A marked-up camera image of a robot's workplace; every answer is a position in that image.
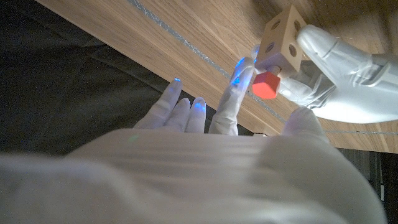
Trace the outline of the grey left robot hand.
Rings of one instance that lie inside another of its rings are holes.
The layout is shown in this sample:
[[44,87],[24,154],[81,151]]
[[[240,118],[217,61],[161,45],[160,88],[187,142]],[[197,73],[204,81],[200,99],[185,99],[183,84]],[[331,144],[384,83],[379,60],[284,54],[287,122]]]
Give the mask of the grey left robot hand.
[[267,65],[255,60],[255,95],[273,99],[281,94],[311,109],[316,116],[346,123],[380,123],[397,119],[397,56],[370,54],[328,32],[307,25],[298,45],[308,56],[299,70],[282,68],[283,58]]

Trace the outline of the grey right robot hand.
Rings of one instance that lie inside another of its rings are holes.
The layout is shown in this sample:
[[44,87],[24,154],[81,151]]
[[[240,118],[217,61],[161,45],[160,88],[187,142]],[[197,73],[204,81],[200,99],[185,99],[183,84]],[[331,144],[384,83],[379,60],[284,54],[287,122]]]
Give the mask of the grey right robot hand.
[[385,223],[380,198],[313,111],[278,136],[240,136],[254,71],[242,58],[209,131],[175,79],[131,129],[64,157],[1,156],[2,223]]

